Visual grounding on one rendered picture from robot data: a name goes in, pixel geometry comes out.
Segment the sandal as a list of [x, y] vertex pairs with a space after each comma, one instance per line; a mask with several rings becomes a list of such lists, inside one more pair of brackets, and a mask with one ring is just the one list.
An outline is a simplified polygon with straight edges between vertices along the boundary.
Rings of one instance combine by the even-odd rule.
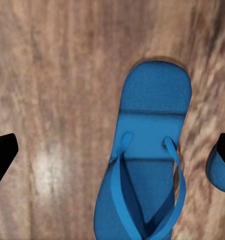
[[225, 192], [225, 162], [217, 151], [217, 145], [207, 161], [206, 177], [217, 189]]
[[168, 61], [139, 63], [126, 76], [95, 202], [96, 240], [171, 240], [186, 197], [177, 147], [191, 97], [188, 73]]

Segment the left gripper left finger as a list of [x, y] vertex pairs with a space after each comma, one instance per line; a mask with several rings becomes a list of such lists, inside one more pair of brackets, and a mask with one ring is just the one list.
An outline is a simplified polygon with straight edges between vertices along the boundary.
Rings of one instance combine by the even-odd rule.
[[0, 136], [0, 181], [18, 152], [18, 141], [14, 133]]

